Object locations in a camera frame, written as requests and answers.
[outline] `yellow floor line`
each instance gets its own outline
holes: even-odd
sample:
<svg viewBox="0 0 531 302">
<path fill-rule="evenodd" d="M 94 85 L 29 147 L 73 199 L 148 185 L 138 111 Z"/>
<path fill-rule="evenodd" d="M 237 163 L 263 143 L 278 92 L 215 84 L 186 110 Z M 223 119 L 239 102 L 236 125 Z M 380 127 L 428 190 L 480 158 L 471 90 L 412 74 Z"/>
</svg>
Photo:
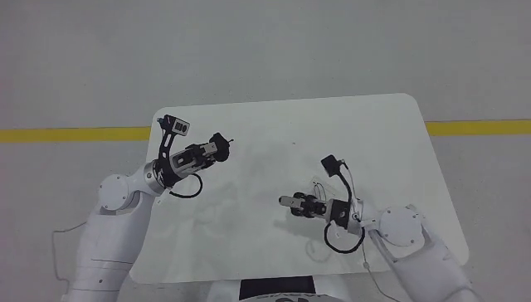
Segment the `yellow floor line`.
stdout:
<svg viewBox="0 0 531 302">
<path fill-rule="evenodd" d="M 431 136 L 531 135 L 531 120 L 426 122 Z M 0 129 L 0 143 L 146 141 L 150 127 Z"/>
<path fill-rule="evenodd" d="M 426 122 L 431 136 L 531 134 L 531 120 Z"/>
</svg>

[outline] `gray floor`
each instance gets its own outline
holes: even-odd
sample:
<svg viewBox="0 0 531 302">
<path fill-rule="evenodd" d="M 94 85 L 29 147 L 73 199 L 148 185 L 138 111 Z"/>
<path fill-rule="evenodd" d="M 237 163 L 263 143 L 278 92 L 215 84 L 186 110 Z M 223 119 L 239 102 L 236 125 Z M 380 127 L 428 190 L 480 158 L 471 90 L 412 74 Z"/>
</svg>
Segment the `gray floor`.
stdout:
<svg viewBox="0 0 531 302">
<path fill-rule="evenodd" d="M 0 0 L 0 128 L 149 125 L 164 106 L 407 92 L 426 120 L 531 117 L 528 0 Z M 531 135 L 432 138 L 487 301 L 530 301 Z M 58 301 L 53 229 L 147 142 L 0 144 L 0 298 Z M 72 277 L 80 233 L 57 242 Z M 385 291 L 406 300 L 389 274 Z M 383 297 L 349 275 L 354 297 Z M 208 283 L 124 284 L 121 301 Z"/>
</svg>

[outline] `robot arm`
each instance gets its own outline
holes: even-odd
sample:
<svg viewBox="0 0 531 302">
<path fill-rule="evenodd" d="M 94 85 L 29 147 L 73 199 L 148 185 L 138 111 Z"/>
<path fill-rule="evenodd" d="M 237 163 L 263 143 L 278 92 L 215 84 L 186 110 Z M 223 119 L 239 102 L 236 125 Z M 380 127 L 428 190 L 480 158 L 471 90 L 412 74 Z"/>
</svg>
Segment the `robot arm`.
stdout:
<svg viewBox="0 0 531 302">
<path fill-rule="evenodd" d="M 163 129 L 158 158 L 130 177 L 114 174 L 100 185 L 99 201 L 80 239 L 76 279 L 66 297 L 70 302 L 116 301 L 142 249 L 154 199 L 187 176 L 228 158 L 230 144 L 219 133 L 206 144 L 192 144 L 170 156 L 174 137 L 186 135 L 189 124 L 170 115 L 158 122 Z"/>
<path fill-rule="evenodd" d="M 330 177 L 339 175 L 348 190 L 349 201 L 352 200 L 350 186 L 340 172 L 341 165 L 346 167 L 344 161 L 328 156 L 322 164 Z M 324 219 L 327 222 L 325 242 L 337 252 L 356 251 L 367 234 L 415 302 L 480 301 L 450 250 L 413 205 L 376 211 L 360 199 L 352 203 L 337 199 L 324 202 L 302 192 L 296 192 L 293 197 L 282 196 L 279 202 L 290 207 L 295 216 Z M 327 237 L 330 225 L 360 236 L 359 243 L 349 251 L 331 246 Z M 396 257 L 387 248 L 387 245 L 407 247 L 422 240 L 423 246 L 405 257 Z"/>
</svg>

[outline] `black bracket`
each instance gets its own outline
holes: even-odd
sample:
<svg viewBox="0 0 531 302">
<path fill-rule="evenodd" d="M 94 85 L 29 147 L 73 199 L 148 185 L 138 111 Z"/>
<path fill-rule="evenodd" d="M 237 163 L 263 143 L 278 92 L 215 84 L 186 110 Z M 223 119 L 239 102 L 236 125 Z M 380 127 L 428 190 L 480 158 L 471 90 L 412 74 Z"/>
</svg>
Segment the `black bracket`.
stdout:
<svg viewBox="0 0 531 302">
<path fill-rule="evenodd" d="M 155 164 L 154 171 L 157 173 L 157 179 L 165 188 L 173 185 L 182 179 L 173 172 L 172 165 L 169 162 L 169 152 L 172 148 L 175 136 L 186 136 L 190 129 L 190 124 L 178 119 L 172 115 L 166 114 L 163 118 L 157 119 L 160 128 L 163 130 L 163 139 L 158 147 L 158 160 Z"/>
</svg>

